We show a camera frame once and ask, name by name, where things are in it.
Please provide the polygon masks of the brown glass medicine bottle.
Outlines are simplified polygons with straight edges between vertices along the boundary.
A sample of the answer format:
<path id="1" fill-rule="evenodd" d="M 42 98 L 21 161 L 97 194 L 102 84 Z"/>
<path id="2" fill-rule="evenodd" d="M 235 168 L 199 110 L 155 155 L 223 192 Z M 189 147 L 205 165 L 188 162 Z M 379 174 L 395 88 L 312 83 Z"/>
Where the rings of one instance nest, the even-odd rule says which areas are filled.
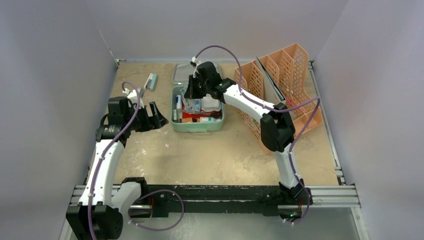
<path id="1" fill-rule="evenodd" d="M 182 118 L 180 120 L 180 123 L 199 123 L 201 121 L 201 118 L 198 117 L 187 117 L 187 118 Z"/>

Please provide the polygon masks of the white gauze packets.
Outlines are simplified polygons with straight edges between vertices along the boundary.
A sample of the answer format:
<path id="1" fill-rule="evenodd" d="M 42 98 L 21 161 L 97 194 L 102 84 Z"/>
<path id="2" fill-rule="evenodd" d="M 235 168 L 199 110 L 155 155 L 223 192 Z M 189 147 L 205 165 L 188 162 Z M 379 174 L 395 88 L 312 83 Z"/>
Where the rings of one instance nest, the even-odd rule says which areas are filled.
<path id="1" fill-rule="evenodd" d="M 221 102 L 207 95 L 201 99 L 201 110 L 204 112 L 219 112 L 221 110 Z"/>

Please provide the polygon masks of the mint green case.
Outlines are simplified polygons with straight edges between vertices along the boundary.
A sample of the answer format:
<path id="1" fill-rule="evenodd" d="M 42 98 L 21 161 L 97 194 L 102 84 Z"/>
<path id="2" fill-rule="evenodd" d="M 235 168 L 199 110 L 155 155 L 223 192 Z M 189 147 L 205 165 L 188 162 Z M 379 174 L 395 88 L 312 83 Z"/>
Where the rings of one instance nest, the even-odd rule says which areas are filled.
<path id="1" fill-rule="evenodd" d="M 209 95 L 200 99 L 185 97 L 188 93 L 189 75 L 194 68 L 189 63 L 177 64 L 172 73 L 170 97 L 171 125 L 176 132 L 205 133 L 222 129 L 225 108 Z"/>

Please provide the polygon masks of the small white blue tube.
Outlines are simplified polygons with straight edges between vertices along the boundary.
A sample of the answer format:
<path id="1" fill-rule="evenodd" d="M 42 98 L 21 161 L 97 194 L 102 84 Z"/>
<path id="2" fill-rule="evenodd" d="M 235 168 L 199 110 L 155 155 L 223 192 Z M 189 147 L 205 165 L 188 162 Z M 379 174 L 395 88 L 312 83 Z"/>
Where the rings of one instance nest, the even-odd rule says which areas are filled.
<path id="1" fill-rule="evenodd" d="M 183 100 L 181 95 L 177 95 L 175 99 L 175 109 L 181 111 L 183 109 Z"/>

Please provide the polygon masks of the blue white sachet packet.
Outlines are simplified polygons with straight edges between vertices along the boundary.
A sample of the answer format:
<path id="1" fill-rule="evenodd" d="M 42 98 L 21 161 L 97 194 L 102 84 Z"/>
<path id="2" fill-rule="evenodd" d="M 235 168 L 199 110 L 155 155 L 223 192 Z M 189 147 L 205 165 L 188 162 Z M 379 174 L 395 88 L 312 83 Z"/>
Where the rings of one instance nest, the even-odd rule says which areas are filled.
<path id="1" fill-rule="evenodd" d="M 184 111 L 191 114 L 199 114 L 202 110 L 202 101 L 200 99 L 188 99 L 184 106 Z"/>

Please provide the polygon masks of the red first aid pouch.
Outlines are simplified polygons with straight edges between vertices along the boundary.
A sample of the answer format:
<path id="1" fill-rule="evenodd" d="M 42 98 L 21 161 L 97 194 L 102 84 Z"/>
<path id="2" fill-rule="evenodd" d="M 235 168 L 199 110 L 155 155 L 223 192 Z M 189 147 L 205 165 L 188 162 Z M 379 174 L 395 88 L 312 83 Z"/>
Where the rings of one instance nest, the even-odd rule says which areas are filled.
<path id="1" fill-rule="evenodd" d="M 223 116 L 222 111 L 212 111 L 212 112 L 201 112 L 201 113 L 188 113 L 182 112 L 182 118 L 203 118 L 203 117 L 212 117 L 219 119 Z"/>

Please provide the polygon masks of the white bottle green label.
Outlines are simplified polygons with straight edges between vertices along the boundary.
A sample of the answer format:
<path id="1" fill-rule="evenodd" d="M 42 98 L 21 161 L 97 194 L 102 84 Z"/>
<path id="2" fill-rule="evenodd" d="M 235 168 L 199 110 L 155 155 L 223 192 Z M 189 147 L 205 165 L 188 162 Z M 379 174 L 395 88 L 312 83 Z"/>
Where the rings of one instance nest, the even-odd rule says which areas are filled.
<path id="1" fill-rule="evenodd" d="M 200 122 L 201 123 L 215 123 L 215 122 L 221 122 L 221 118 L 214 118 L 214 117 L 201 117 Z"/>

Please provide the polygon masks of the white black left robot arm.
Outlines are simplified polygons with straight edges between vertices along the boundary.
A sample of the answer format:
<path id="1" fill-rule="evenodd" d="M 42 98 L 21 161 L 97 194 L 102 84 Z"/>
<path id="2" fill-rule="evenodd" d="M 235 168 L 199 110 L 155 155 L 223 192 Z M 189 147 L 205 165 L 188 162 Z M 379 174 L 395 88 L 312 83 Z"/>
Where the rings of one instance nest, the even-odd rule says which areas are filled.
<path id="1" fill-rule="evenodd" d="M 113 193 L 118 163 L 132 132 L 157 130 L 168 124 L 154 101 L 146 105 L 134 97 L 111 97 L 107 114 L 95 132 L 95 156 L 79 200 L 69 205 L 68 221 L 78 240 L 117 240 L 128 220 L 130 205 L 146 203 L 149 191 L 144 177 L 125 178 Z"/>

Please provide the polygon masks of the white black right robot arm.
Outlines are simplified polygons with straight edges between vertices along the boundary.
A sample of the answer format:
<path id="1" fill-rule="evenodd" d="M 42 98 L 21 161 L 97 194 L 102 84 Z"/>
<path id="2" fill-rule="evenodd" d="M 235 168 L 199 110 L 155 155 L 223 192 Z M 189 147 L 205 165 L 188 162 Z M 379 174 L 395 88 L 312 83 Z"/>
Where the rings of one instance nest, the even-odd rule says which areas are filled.
<path id="1" fill-rule="evenodd" d="M 223 78 L 210 61 L 190 62 L 193 73 L 188 77 L 186 99 L 201 99 L 210 95 L 223 104 L 236 107 L 260 126 L 260 140 L 273 153 L 278 172 L 280 196 L 288 204 L 298 200 L 301 194 L 309 195 L 293 154 L 295 126 L 287 106 L 280 102 L 266 102 L 244 90 L 241 81 Z"/>

